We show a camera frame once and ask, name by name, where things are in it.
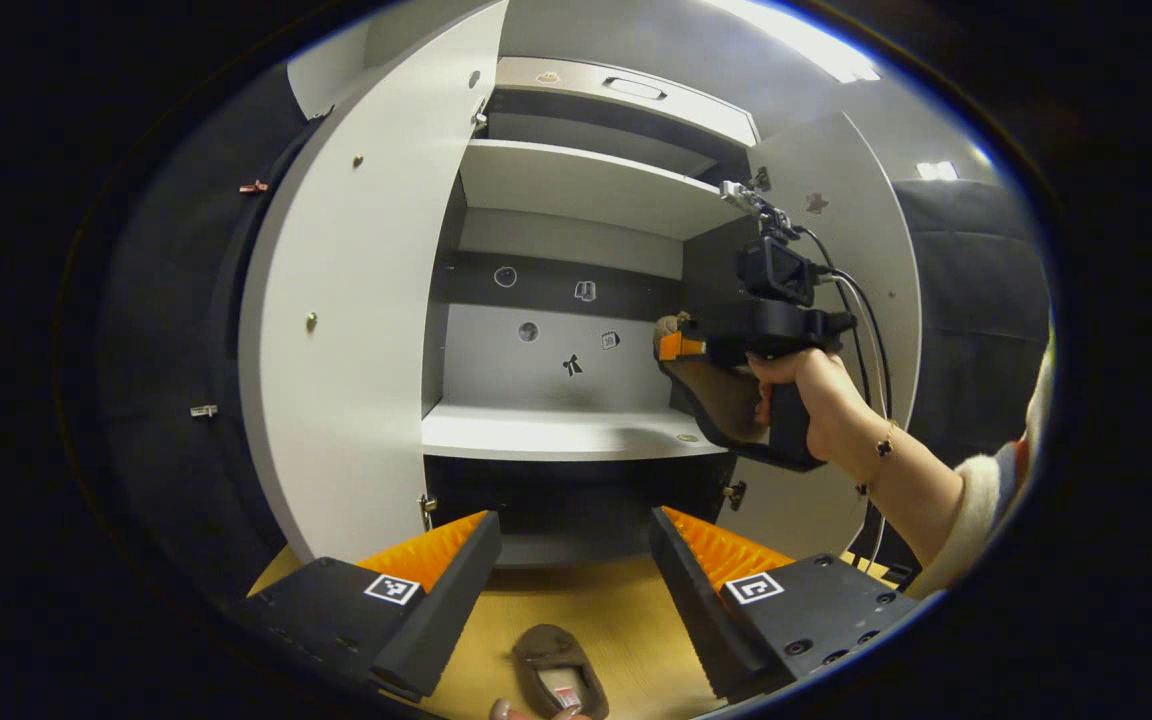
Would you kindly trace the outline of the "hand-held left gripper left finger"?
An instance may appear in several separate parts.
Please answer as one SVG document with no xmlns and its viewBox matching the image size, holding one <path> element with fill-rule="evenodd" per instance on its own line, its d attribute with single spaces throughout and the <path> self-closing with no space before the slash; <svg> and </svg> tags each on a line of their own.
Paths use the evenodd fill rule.
<svg viewBox="0 0 1152 720">
<path fill-rule="evenodd" d="M 442 679 L 500 550 L 497 511 L 475 511 L 361 562 L 308 562 L 232 616 L 342 691 L 420 702 Z"/>
</svg>

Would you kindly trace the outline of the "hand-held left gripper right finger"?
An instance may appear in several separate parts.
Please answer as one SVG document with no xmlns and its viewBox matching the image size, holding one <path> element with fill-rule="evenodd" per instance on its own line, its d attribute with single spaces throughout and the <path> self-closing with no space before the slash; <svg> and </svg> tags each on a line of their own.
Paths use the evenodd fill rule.
<svg viewBox="0 0 1152 720">
<path fill-rule="evenodd" d="M 732 705 L 823 676 L 918 606 L 832 553 L 791 560 L 667 506 L 649 544 L 710 689 Z"/>
</svg>

